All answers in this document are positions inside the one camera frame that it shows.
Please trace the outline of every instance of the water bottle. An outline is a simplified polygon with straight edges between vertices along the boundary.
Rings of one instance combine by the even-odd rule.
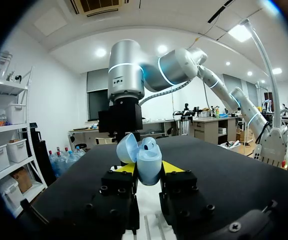
[[[69,151],[68,153],[69,153],[69,156],[68,156],[68,158],[67,158],[67,168],[70,168],[70,166],[71,166],[72,164],[74,164],[75,162],[77,162],[77,160],[78,160],[79,158],[76,158],[75,155],[74,155],[74,153],[73,153],[72,151]]]
[[[57,152],[60,152],[60,155],[61,155],[61,156],[64,154],[63,151],[60,151],[60,150],[59,150],[59,147],[57,147]]]
[[[58,176],[58,166],[57,166],[57,162],[56,162],[56,157],[52,154],[52,151],[49,151],[49,161],[50,164],[52,165],[53,171],[55,176]]]
[[[57,152],[57,166],[58,166],[58,175],[59,177],[64,174],[67,170],[67,160],[60,155],[60,152]]]
[[[83,155],[85,155],[85,152],[80,151],[80,148],[79,148],[78,146],[76,147],[76,151],[77,151],[77,154],[78,154],[80,157],[82,157]]]
[[[62,153],[63,157],[68,158],[69,157],[69,153],[68,153],[68,147],[65,147],[65,152]]]

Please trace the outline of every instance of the lab bench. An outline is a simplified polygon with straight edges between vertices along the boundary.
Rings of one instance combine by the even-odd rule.
[[[190,125],[189,135],[211,144],[222,144],[236,140],[236,117],[199,117]],[[218,133],[226,128],[226,133]]]

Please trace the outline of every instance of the window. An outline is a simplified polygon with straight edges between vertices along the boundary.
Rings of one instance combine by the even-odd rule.
[[[109,108],[108,90],[91,91],[88,98],[88,121],[98,120],[98,112]]]

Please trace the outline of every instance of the white shelf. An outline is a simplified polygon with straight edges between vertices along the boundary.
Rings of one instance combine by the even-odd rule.
[[[45,186],[37,181],[32,180],[32,187],[28,189],[23,195],[24,198],[31,202],[41,191],[45,188]],[[14,217],[18,217],[18,215],[22,212],[23,208],[19,206],[16,210],[13,211]]]
[[[12,173],[13,171],[17,170],[18,168],[22,167],[23,165],[26,165],[28,163],[30,163],[31,161],[33,161],[34,158],[31,156],[19,163],[10,161],[10,166],[2,171],[0,171],[0,179],[4,178],[5,176],[7,176],[8,174]]]
[[[0,126],[0,133],[11,131],[11,130],[16,130],[16,129],[23,129],[26,127],[27,127],[27,123],[15,124],[15,125],[9,125],[9,126]]]
[[[0,94],[17,96],[22,91],[27,89],[28,87],[25,86],[24,84],[0,79]]]

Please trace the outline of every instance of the robotic arm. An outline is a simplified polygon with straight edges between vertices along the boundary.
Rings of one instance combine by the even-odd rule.
[[[116,43],[111,50],[108,70],[108,99],[114,105],[108,111],[99,113],[100,131],[119,135],[119,141],[125,133],[142,129],[138,102],[144,97],[144,86],[151,92],[159,92],[149,97],[151,99],[175,92],[189,84],[193,78],[199,77],[228,110],[241,108],[243,118],[260,144],[256,159],[283,161],[288,144],[288,128],[284,125],[270,128],[260,111],[240,88],[236,87],[232,92],[228,92],[223,81],[202,65],[206,60],[206,53],[199,48],[179,48],[157,57],[147,55],[133,40]],[[176,88],[160,92],[174,86]],[[123,119],[123,122],[119,122],[116,116],[120,114],[127,116],[126,121]]]

